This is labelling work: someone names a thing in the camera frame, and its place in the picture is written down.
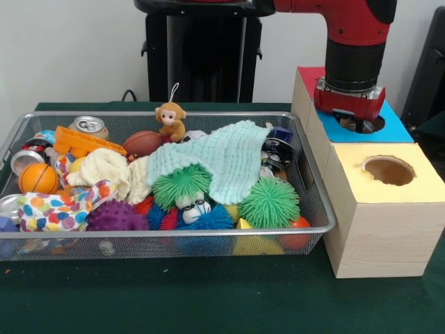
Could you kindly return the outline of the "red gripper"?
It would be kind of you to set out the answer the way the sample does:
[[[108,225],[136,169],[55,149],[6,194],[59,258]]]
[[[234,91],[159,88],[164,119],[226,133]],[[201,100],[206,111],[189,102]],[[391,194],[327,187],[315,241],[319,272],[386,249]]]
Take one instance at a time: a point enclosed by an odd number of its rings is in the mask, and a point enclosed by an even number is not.
[[[349,127],[351,117],[363,120],[362,132],[374,132],[374,120],[380,115],[386,90],[376,86],[369,92],[343,93],[329,87],[324,78],[319,78],[314,89],[314,105],[319,111],[339,114],[339,124]]]

